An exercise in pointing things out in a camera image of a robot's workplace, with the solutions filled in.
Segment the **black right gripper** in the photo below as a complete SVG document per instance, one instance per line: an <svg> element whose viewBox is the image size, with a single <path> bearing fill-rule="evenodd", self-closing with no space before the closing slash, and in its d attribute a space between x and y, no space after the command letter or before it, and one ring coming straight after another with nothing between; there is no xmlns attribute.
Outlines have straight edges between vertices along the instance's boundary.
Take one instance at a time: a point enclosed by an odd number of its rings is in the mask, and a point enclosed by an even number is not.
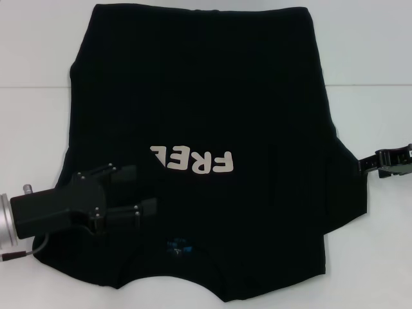
<svg viewBox="0 0 412 309"><path fill-rule="evenodd" d="M397 149L381 149L358 161L361 174L379 171L379 178L404 176L411 173L411 144Z"/></svg>

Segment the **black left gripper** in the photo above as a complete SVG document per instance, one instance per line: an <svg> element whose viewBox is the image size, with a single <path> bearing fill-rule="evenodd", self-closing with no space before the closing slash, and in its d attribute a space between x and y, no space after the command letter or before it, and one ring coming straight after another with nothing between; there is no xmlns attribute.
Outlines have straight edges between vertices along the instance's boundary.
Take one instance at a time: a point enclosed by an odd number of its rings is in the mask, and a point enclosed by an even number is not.
<svg viewBox="0 0 412 309"><path fill-rule="evenodd" d="M19 239L82 227L92 234L139 229L156 215L158 200L150 198L107 209L105 184L133 182L136 166L109 163L74 174L70 183L39 192L25 192L9 201L9 232Z"/></svg>

